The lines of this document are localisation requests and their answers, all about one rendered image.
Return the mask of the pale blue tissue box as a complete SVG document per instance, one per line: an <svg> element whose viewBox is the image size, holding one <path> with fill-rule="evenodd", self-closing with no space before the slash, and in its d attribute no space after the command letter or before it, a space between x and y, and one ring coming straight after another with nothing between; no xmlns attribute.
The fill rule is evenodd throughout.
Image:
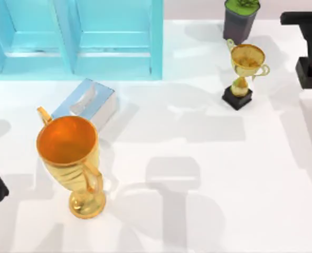
<svg viewBox="0 0 312 253"><path fill-rule="evenodd" d="M55 109L52 118L80 116L101 130L117 109L115 90L90 79L83 80Z"/></svg>

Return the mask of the large gold trophy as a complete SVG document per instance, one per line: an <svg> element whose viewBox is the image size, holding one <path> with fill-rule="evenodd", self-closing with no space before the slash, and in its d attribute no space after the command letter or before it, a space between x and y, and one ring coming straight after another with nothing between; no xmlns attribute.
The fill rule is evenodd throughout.
<svg viewBox="0 0 312 253"><path fill-rule="evenodd" d="M70 211L80 219L97 216L105 207L106 196L96 128L80 116L53 119L42 107L37 111L44 126L36 148L51 176L71 192Z"/></svg>

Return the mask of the light blue rack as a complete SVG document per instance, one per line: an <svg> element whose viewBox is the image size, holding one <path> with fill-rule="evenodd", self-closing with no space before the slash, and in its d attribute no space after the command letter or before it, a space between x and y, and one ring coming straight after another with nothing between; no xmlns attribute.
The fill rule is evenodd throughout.
<svg viewBox="0 0 312 253"><path fill-rule="evenodd" d="M0 80L159 80L164 0L0 0Z"/></svg>

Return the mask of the small gold trophy black base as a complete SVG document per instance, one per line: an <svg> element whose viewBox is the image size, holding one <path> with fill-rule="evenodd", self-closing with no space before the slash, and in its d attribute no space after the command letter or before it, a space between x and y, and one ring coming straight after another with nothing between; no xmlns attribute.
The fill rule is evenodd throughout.
<svg viewBox="0 0 312 253"><path fill-rule="evenodd" d="M264 63L266 55L259 47L252 44L236 45L232 39L228 39L226 43L232 68L238 77L225 89L222 99L239 110L252 100L252 90L246 78L254 80L258 76L266 76L270 73L270 67Z"/></svg>

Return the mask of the grey plant pot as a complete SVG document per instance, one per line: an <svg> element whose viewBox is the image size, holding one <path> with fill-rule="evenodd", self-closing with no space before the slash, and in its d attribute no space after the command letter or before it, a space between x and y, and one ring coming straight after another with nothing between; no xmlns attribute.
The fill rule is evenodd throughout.
<svg viewBox="0 0 312 253"><path fill-rule="evenodd" d="M259 0L225 0L223 38L232 39L236 45L242 44L250 34L257 12Z"/></svg>

